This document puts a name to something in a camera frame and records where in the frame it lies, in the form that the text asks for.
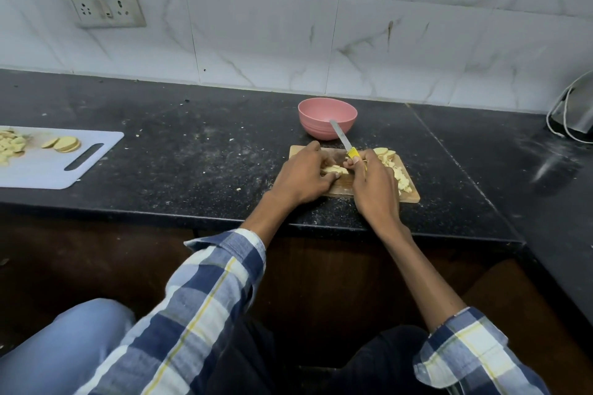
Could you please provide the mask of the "person's left hand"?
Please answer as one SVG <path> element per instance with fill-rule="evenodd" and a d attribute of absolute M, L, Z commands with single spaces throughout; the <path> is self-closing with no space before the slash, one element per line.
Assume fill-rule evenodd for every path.
<path fill-rule="evenodd" d="M 298 205 L 312 202 L 328 191 L 316 190 L 321 168 L 337 165 L 345 158 L 345 150 L 325 150 L 318 141 L 312 141 L 284 163 L 271 189 L 291 194 Z"/>

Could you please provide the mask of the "person's right hand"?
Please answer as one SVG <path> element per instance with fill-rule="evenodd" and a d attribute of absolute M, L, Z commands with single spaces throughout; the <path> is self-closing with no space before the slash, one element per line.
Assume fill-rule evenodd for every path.
<path fill-rule="evenodd" d="M 356 207 L 376 234 L 400 229 L 397 184 L 392 171 L 383 166 L 379 175 L 353 180 Z"/>

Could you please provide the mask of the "yellow handled kitchen knife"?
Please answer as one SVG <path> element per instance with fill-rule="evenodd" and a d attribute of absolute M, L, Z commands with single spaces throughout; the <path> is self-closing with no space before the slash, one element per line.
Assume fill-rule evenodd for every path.
<path fill-rule="evenodd" d="M 337 123 L 337 121 L 335 121 L 334 119 L 331 119 L 329 122 L 330 122 L 331 126 L 333 127 L 335 133 L 337 134 L 339 140 L 342 142 L 343 146 L 345 147 L 346 154 L 347 154 L 348 158 L 352 159 L 353 161 L 356 161 L 357 159 L 359 160 L 360 154 L 359 154 L 358 150 L 352 146 L 351 142 L 347 139 L 344 131 L 342 130 L 340 125 Z"/>

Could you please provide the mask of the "person's left forearm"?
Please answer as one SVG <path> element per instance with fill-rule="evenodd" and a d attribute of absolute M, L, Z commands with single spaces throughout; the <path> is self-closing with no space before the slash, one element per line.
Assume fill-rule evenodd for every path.
<path fill-rule="evenodd" d="M 267 191 L 240 228 L 258 236 L 267 249 L 286 217 L 296 208 L 298 199 L 289 193 Z"/>

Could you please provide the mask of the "person's right forearm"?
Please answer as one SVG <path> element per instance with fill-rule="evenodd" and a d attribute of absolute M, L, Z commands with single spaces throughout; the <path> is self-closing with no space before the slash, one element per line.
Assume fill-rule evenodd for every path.
<path fill-rule="evenodd" d="M 394 260 L 429 332 L 467 308 L 399 219 L 383 216 L 370 225 Z"/>

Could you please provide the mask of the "wooden cutting board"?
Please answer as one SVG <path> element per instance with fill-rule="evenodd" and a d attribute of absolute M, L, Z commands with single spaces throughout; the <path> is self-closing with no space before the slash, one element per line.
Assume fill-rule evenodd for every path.
<path fill-rule="evenodd" d="M 404 170 L 407 172 L 409 179 L 411 180 L 410 174 L 404 166 Z M 342 176 L 332 185 L 332 187 L 323 195 L 325 197 L 337 197 L 337 198 L 353 198 L 353 172 L 349 171 L 349 175 L 342 174 Z M 400 195 L 400 201 L 402 203 L 417 204 L 420 202 L 420 195 L 413 181 L 413 193 L 402 193 Z"/>

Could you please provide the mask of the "pile of chopped potato pieces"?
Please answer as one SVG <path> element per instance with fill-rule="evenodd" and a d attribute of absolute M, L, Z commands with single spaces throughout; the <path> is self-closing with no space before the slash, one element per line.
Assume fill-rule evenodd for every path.
<path fill-rule="evenodd" d="M 377 147 L 373 149 L 379 160 L 382 162 L 384 167 L 391 169 L 394 174 L 394 178 L 397 181 L 398 193 L 401 195 L 403 192 L 412 194 L 413 185 L 407 172 L 404 170 L 403 161 L 399 155 L 394 151 L 386 147 Z"/>

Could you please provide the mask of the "pink bowl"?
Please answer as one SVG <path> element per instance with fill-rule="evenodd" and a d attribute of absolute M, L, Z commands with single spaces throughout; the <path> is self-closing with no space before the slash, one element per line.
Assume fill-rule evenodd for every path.
<path fill-rule="evenodd" d="M 298 104 L 301 126 L 311 137 L 331 141 L 338 135 L 330 121 L 335 121 L 344 134 L 348 133 L 358 117 L 356 108 L 343 100 L 311 98 Z"/>

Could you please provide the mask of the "brown wooden counter cabinet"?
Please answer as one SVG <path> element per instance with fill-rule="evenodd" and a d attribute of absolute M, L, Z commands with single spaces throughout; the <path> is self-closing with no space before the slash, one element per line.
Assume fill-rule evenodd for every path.
<path fill-rule="evenodd" d="M 111 298 L 142 317 L 189 256 L 190 230 L 0 214 L 0 345 L 15 347 L 79 302 Z M 557 304 L 514 244 L 441 237 L 416 242 L 450 286 L 509 338 L 553 395 L 593 395 L 588 325 Z M 370 241 L 277 237 L 251 314 L 287 361 L 337 368 L 381 330 L 423 326 L 387 251 Z"/>

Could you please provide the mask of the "blue plaid shirt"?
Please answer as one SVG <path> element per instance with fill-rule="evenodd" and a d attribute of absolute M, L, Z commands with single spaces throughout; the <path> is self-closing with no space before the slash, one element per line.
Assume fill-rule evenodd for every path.
<path fill-rule="evenodd" d="M 204 393 L 266 267 L 260 237 L 237 228 L 184 243 L 193 254 L 166 296 L 126 333 L 75 395 Z M 478 309 L 449 317 L 413 355 L 413 381 L 450 395 L 551 395 Z"/>

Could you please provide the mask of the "dark garment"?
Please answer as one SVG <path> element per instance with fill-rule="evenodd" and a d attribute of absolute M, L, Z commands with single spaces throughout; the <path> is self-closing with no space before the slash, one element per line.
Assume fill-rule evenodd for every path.
<path fill-rule="evenodd" d="M 416 379 L 413 358 L 428 333 L 402 325 L 382 331 L 311 395 L 449 395 Z M 296 395 L 285 353 L 275 336 L 250 317 L 241 318 L 206 384 L 205 395 Z"/>

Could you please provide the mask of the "grey appliance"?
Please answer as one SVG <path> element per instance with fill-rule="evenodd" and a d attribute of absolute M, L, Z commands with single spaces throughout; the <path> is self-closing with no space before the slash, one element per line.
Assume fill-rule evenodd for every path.
<path fill-rule="evenodd" d="M 548 121 L 556 135 L 593 145 L 593 69 L 567 86 Z"/>

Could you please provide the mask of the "white plastic cutting board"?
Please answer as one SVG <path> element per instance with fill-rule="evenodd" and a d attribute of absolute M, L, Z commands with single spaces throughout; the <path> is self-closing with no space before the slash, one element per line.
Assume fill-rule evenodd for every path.
<path fill-rule="evenodd" d="M 5 127 L 8 132 L 23 138 L 16 146 L 24 152 L 21 157 L 1 156 L 0 188 L 66 189 L 77 182 L 103 158 L 123 137 L 120 131 L 86 129 L 55 129 L 37 127 Z M 52 139 L 74 137 L 80 147 L 71 152 L 59 152 L 43 145 Z"/>

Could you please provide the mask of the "light blue trouser leg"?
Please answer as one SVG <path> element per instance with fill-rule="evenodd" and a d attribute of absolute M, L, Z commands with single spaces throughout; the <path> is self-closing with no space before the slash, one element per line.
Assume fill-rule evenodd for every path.
<path fill-rule="evenodd" d="M 0 358 L 0 395 L 74 395 L 136 323 L 121 303 L 80 303 Z"/>

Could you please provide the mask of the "heap of potato slices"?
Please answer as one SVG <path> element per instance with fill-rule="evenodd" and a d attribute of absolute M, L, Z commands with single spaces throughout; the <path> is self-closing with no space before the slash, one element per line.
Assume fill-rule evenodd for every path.
<path fill-rule="evenodd" d="M 27 138 L 12 129 L 0 129 L 0 167 L 8 166 L 10 160 L 25 155 Z"/>

